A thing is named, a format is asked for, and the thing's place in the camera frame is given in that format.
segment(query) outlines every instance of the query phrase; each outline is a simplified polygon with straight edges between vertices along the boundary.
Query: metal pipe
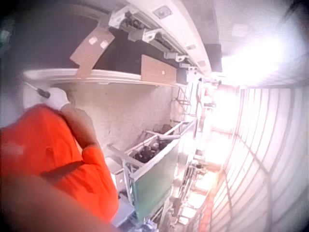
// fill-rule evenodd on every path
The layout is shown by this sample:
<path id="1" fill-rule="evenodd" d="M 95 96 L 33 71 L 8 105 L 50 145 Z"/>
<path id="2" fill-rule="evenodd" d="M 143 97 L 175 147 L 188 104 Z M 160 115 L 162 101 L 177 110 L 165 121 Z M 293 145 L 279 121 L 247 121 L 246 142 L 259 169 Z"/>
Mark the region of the metal pipe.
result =
<path id="1" fill-rule="evenodd" d="M 124 180 L 125 180 L 125 185 L 126 185 L 127 198 L 129 200 L 129 202 L 131 204 L 133 204 L 132 196 L 131 196 L 131 193 L 130 193 L 129 170 L 128 170 L 127 166 L 126 166 L 126 161 L 125 160 L 122 161 L 122 166 L 123 166 L 123 170 L 124 170 Z"/>
<path id="2" fill-rule="evenodd" d="M 131 153 L 132 151 L 138 149 L 138 148 L 141 147 L 141 146 L 144 146 L 146 143 L 149 143 L 149 142 L 151 142 L 153 139 L 157 139 L 157 138 L 158 138 L 158 135 L 154 135 L 154 136 L 152 136 L 152 137 L 146 139 L 145 141 L 143 141 L 143 142 L 137 144 L 136 146 L 134 146 L 134 147 L 132 147 L 132 148 L 126 150 L 124 153 L 125 153 L 125 154 L 129 154 L 129 153 Z"/>
<path id="3" fill-rule="evenodd" d="M 107 145 L 108 149 L 111 150 L 116 156 L 118 156 L 119 158 L 121 158 L 122 160 L 125 160 L 126 162 L 138 166 L 138 167 L 142 167 L 144 164 L 134 158 L 132 158 L 129 155 L 126 155 L 124 152 L 119 151 L 118 149 L 116 149 L 115 147 L 113 147 L 113 145 L 108 144 Z"/>

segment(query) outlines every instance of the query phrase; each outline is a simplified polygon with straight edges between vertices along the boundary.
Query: green panel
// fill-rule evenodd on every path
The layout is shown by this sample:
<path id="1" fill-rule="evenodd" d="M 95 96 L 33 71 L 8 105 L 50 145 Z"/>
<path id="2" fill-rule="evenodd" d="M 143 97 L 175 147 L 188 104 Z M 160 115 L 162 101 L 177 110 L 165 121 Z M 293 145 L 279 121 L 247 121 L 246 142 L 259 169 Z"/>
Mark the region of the green panel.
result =
<path id="1" fill-rule="evenodd" d="M 174 180 L 178 145 L 133 183 L 134 206 L 139 220 L 148 217 L 169 196 L 167 192 Z"/>

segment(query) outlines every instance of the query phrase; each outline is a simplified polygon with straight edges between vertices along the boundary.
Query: metal bracket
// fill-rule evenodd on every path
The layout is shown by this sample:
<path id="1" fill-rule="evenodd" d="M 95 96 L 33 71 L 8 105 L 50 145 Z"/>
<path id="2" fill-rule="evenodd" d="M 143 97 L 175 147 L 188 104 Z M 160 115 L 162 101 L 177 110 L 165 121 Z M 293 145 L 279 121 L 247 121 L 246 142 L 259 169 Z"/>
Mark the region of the metal bracket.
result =
<path id="1" fill-rule="evenodd" d="M 155 35 L 157 33 L 162 33 L 163 29 L 158 28 L 154 30 L 148 30 L 148 29 L 141 29 L 136 30 L 131 33 L 129 33 L 128 39 L 131 41 L 137 41 L 137 40 L 143 40 L 146 43 L 149 43 L 151 40 L 155 38 Z"/>
<path id="2" fill-rule="evenodd" d="M 139 10 L 133 5 L 125 6 L 117 12 L 112 12 L 108 26 L 119 29 L 121 22 L 126 18 L 126 13 L 136 14 Z"/>
<path id="3" fill-rule="evenodd" d="M 165 52 L 164 53 L 164 58 L 165 59 L 174 59 L 176 62 L 182 62 L 187 57 L 188 57 L 187 55 L 180 55 L 180 54 L 178 54 L 176 52 Z"/>
<path id="4" fill-rule="evenodd" d="M 197 66 L 191 66 L 190 64 L 180 63 L 179 67 L 188 69 L 189 71 L 197 70 Z"/>

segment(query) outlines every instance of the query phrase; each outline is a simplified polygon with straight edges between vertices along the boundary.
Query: screwdriver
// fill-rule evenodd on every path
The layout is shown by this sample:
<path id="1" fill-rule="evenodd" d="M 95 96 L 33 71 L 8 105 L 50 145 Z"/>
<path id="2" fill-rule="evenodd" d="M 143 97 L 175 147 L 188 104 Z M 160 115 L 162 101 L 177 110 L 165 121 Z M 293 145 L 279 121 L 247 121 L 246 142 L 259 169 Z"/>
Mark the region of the screwdriver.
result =
<path id="1" fill-rule="evenodd" d="M 41 89 L 41 88 L 36 88 L 36 87 L 34 87 L 33 85 L 29 84 L 29 83 L 26 82 L 26 81 L 25 81 L 25 84 L 26 84 L 27 86 L 29 86 L 30 88 L 34 89 L 35 91 L 37 91 L 37 93 L 38 93 L 40 96 L 42 96 L 42 97 L 44 97 L 44 98 L 49 98 L 49 97 L 50 97 L 50 92 L 45 91 L 45 90 L 43 90 L 43 89 Z"/>

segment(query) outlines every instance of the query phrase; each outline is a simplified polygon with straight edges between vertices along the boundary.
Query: wall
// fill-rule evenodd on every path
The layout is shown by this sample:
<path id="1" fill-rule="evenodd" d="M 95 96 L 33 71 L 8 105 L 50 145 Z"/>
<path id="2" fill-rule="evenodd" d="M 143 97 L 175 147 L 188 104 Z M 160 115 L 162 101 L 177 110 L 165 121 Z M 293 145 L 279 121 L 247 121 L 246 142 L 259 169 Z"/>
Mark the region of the wall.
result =
<path id="1" fill-rule="evenodd" d="M 307 223 L 309 88 L 240 91 L 211 232 L 290 232 Z"/>

